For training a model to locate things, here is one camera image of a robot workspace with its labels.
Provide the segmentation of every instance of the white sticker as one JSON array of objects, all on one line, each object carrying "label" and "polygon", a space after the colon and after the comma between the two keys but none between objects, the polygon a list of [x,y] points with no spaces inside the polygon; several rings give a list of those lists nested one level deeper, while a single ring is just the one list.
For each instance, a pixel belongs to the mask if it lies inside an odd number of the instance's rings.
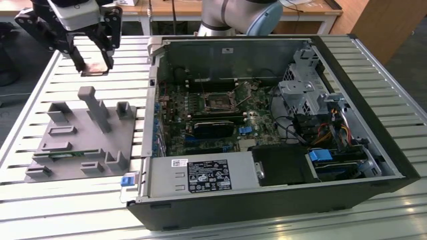
[{"label": "white sticker", "polygon": [[232,54],[234,52],[235,52],[235,49],[231,48],[231,47],[222,49],[222,53],[223,53],[223,54]]},{"label": "white sticker", "polygon": [[172,167],[187,167],[188,159],[172,159]]}]

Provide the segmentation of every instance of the warning label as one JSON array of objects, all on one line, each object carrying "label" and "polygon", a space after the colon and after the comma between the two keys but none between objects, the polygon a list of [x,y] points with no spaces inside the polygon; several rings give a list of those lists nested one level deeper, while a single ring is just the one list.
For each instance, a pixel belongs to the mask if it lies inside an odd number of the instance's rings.
[{"label": "warning label", "polygon": [[226,159],[188,162],[187,170],[188,191],[192,194],[232,189],[232,181]]}]

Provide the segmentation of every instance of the barcode label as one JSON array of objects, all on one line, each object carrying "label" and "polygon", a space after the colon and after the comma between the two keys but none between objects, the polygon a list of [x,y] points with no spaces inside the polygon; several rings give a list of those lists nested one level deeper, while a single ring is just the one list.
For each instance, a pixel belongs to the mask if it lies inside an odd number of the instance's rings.
[{"label": "barcode label", "polygon": [[172,167],[187,167],[188,159],[172,159]]}]

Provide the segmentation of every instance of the blue connector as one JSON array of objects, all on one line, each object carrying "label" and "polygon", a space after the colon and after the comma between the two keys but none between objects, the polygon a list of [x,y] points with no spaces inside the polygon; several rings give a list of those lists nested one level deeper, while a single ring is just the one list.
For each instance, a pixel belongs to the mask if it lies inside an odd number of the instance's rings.
[{"label": "blue connector", "polygon": [[239,127],[239,134],[248,134],[252,132],[252,127],[246,126],[246,127]]},{"label": "blue connector", "polygon": [[327,149],[315,149],[308,153],[311,161],[331,161],[331,152]]},{"label": "blue connector", "polygon": [[135,176],[123,176],[120,181],[122,187],[131,187],[135,185]]}]

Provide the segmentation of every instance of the metal table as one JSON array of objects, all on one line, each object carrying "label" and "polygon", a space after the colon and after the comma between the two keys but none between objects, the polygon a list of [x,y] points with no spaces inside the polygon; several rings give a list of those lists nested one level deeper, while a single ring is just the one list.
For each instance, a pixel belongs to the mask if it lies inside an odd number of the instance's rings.
[{"label": "metal table", "polygon": [[[107,107],[123,100],[138,106],[131,170],[140,169],[150,70],[148,37],[124,36],[108,76],[80,77],[72,61],[63,58],[59,52],[53,54],[0,150],[0,238],[422,238],[427,234],[427,115],[359,40],[347,36],[322,38],[412,162],[422,176],[418,182],[394,193],[374,197],[348,210],[160,232],[148,231],[126,209],[122,201],[135,196],[136,192],[126,192],[120,200],[119,176],[24,183],[32,152],[39,146],[49,121],[45,114],[49,103],[67,101],[71,108],[84,108],[84,102],[77,99],[81,86],[96,88],[96,98],[104,100]],[[76,39],[75,43],[83,57],[98,52],[98,48],[84,37]]]}]

